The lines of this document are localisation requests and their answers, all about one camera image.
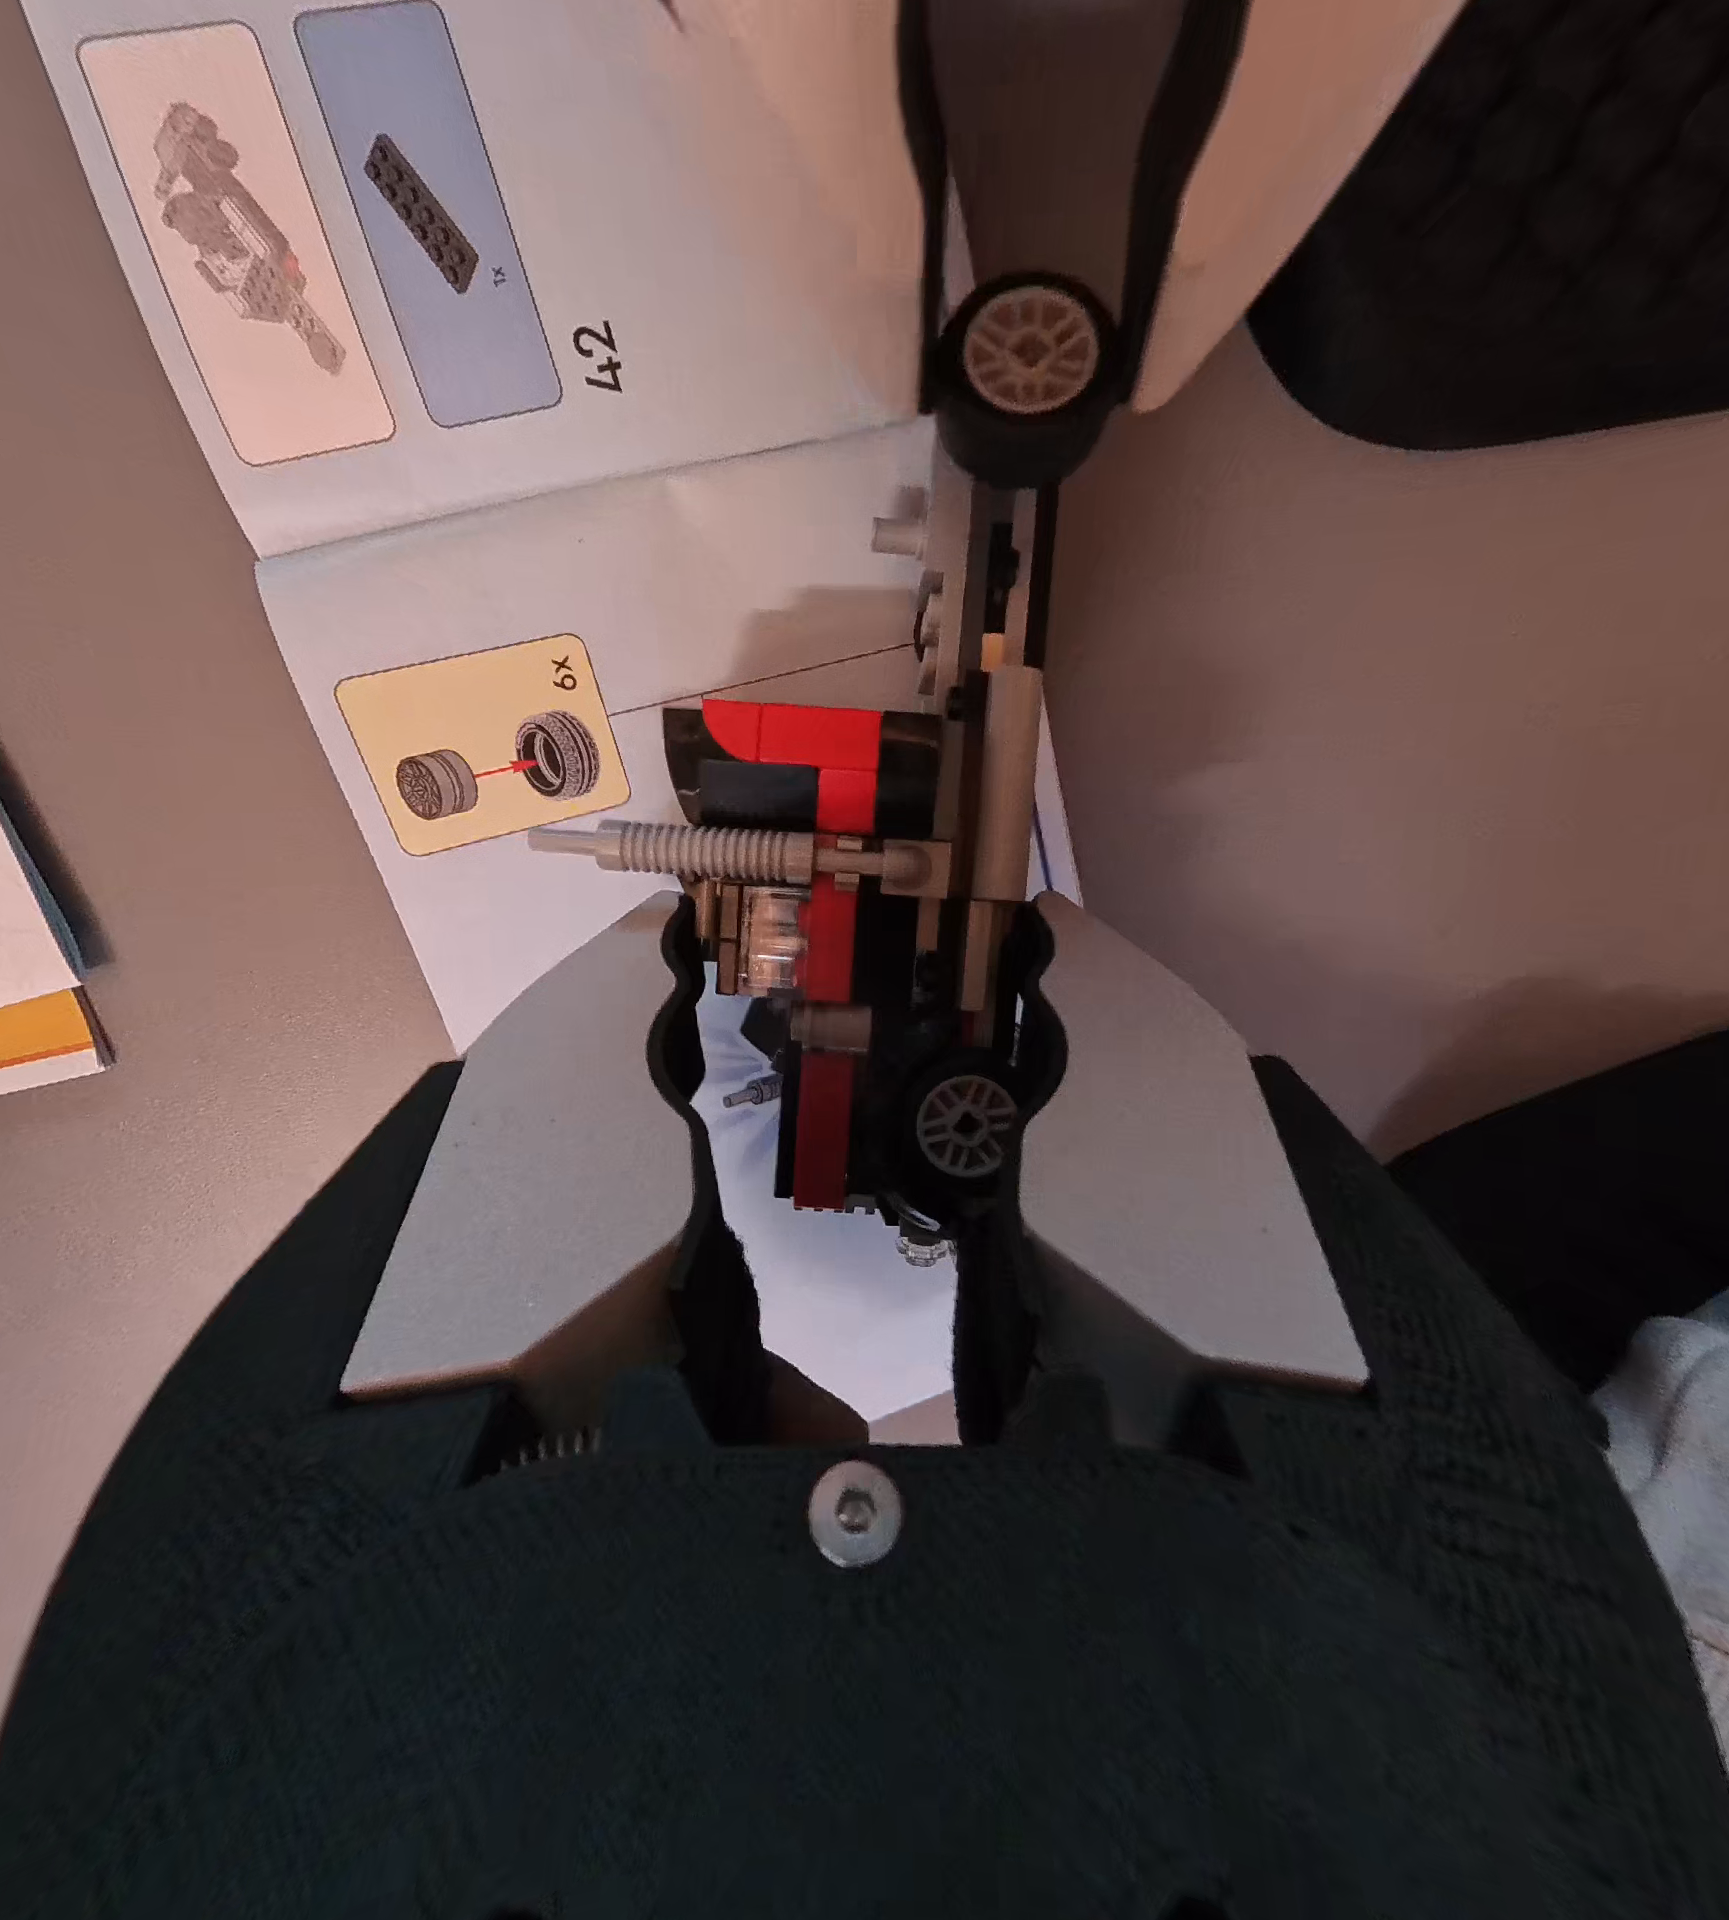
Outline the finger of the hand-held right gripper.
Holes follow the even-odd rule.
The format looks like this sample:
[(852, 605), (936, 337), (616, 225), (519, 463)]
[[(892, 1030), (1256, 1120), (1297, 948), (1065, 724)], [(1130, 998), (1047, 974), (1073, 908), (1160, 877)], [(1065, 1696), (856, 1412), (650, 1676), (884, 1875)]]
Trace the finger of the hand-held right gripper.
[(1364, 156), (1459, 3), (1252, 3), (1170, 215), (1132, 410), (1174, 397)]
[(898, 3), (675, 3), (709, 180), (793, 320), (881, 411), (919, 411), (927, 212)]

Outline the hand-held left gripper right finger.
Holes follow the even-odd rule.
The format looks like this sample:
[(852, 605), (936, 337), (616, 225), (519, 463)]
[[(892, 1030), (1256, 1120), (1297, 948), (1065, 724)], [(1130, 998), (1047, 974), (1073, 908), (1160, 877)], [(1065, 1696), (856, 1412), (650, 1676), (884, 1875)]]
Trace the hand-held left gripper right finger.
[(1117, 1442), (1170, 1442), (1210, 1381), (1358, 1394), (1371, 1364), (1240, 1032), (1075, 901), (1006, 942), (1020, 1138), (963, 1230), (963, 1439), (1047, 1376)]

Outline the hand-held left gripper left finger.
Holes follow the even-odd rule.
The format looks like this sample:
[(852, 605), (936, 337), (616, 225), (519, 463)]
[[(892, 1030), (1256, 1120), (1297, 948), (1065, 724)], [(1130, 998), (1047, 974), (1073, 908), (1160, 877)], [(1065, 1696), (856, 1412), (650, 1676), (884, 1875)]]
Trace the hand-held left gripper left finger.
[(549, 1430), (671, 1364), (709, 1435), (767, 1430), (753, 1272), (721, 1206), (692, 906), (636, 906), (466, 1049), (344, 1391), (506, 1383)]

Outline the small lego wheel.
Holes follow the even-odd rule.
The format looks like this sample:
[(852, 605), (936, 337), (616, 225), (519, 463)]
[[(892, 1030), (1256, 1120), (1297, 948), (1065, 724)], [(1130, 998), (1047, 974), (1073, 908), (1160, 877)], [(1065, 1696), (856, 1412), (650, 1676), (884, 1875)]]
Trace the small lego wheel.
[(985, 1061), (927, 1073), (906, 1106), (909, 1148), (929, 1174), (971, 1186), (998, 1179), (1020, 1133), (1020, 1098)]
[(1121, 402), (1121, 330), (1069, 274), (1000, 274), (950, 316), (929, 358), (950, 458), (998, 491), (1058, 484)]

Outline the red black lego vehicle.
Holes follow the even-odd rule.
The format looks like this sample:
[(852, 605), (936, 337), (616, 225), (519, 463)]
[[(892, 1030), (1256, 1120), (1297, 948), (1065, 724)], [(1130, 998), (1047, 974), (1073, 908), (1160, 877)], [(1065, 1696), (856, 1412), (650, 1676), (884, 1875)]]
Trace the red black lego vehicle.
[(923, 564), (916, 706), (706, 696), (662, 710), (676, 824), (532, 827), (543, 852), (668, 875), (721, 994), (767, 1005), (784, 1103), (776, 1190), (801, 1211), (876, 1211), (940, 1258), (1000, 1175), (919, 1165), (906, 1106), (946, 1061), (1020, 1095), (1006, 942), (1044, 890), (1038, 827), (1047, 601), (1062, 484), (998, 491), (936, 459), (874, 548)]

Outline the open lego instruction booklet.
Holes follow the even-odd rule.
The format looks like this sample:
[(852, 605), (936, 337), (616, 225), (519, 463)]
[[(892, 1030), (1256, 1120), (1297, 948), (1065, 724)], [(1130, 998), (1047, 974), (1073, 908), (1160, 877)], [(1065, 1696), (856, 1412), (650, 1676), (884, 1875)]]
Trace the open lego instruction booklet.
[[(916, 706), (946, 458), (793, 320), (709, 180), (671, 3), (29, 3), (151, 346), (450, 1037), (668, 875), (662, 710)], [(927, 1435), (954, 1245), (776, 1190), (767, 1005), (703, 955), (727, 1226), (793, 1383)]]

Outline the black quilted pad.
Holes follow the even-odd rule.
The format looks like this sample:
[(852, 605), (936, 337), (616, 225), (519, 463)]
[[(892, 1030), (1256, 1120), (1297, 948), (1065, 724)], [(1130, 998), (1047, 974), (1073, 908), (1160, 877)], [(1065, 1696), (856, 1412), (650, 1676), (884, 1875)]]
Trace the black quilted pad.
[(1377, 445), (1727, 411), (1729, 3), (1468, 3), (1247, 323)]
[(1645, 1322), (1729, 1289), (1729, 1030), (1454, 1124), (1388, 1169), (1591, 1394)]

